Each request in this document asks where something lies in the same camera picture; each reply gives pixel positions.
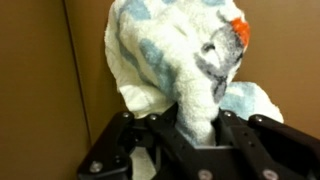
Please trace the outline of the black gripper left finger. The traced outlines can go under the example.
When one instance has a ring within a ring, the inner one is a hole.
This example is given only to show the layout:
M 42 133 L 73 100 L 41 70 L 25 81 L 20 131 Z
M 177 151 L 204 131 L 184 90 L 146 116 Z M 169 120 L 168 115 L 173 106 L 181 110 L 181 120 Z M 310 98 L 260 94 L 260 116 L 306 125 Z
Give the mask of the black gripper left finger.
M 177 107 L 136 119 L 115 114 L 77 169 L 78 180 L 133 180 L 133 152 L 142 148 L 155 169 L 151 180 L 199 180 L 195 148 L 175 128 Z

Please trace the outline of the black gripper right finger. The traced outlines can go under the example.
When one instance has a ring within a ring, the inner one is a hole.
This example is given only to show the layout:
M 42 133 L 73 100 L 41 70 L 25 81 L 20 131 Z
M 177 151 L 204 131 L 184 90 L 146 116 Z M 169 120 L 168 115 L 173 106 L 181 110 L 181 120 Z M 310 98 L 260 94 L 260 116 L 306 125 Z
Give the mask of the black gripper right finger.
M 320 140 L 264 115 L 214 122 L 219 180 L 320 180 Z

